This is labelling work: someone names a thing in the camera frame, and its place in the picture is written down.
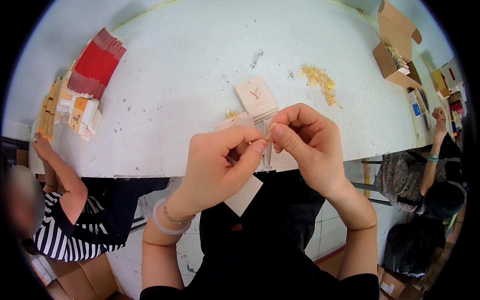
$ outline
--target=patterned blouse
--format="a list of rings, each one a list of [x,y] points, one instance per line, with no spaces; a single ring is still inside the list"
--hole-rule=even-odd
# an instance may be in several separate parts
[[[435,181],[446,181],[446,161],[446,159],[441,159],[437,163]],[[422,199],[420,184],[423,179],[425,166],[425,163],[417,161],[407,151],[387,154],[384,156],[373,184],[392,205],[395,204],[405,211],[413,212],[417,208],[416,206],[397,202],[397,198],[403,197],[412,201],[420,201]],[[424,212],[425,206],[422,205],[418,214],[421,215]]]

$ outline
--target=black garbage bag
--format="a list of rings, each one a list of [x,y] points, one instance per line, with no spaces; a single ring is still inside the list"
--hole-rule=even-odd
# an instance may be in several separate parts
[[[424,276],[435,248],[445,246],[444,227],[442,220],[421,216],[393,226],[385,247],[385,267],[409,277]]]

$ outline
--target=gold jewelry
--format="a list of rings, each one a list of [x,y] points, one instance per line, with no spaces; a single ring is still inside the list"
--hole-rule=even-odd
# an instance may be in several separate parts
[[[173,223],[178,224],[178,225],[187,224],[188,222],[192,221],[193,218],[195,218],[195,215],[191,216],[190,218],[188,218],[188,219],[185,220],[185,221],[177,221],[177,220],[175,220],[174,218],[170,217],[170,215],[168,214],[168,211],[167,211],[167,202],[170,200],[170,197],[171,197],[172,195],[173,195],[173,194],[168,195],[167,198],[165,199],[165,202],[163,203],[163,212],[165,213],[165,216],[167,217],[167,219],[168,219],[170,222],[173,222]]]

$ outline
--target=white table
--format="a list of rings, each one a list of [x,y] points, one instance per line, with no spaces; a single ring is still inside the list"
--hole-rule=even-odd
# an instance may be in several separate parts
[[[66,126],[59,131],[57,151],[80,176],[183,176],[190,137],[212,132],[227,110],[242,110],[233,85],[254,76],[263,77],[280,108],[303,102],[335,121],[345,161],[428,142],[405,89],[380,73],[372,55],[377,34],[345,6],[183,0],[113,33],[127,52],[100,102],[98,132],[87,142]],[[264,54],[252,68],[259,49]],[[302,63],[326,69],[342,110],[296,75]]]

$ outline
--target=black and white striped shirt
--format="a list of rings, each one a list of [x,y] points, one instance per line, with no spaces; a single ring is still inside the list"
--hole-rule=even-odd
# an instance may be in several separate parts
[[[39,251],[50,258],[70,262],[94,258],[125,246],[114,235],[108,235],[100,218],[104,208],[94,197],[87,197],[80,217],[72,225],[61,208],[62,195],[45,194],[42,225],[32,237]]]

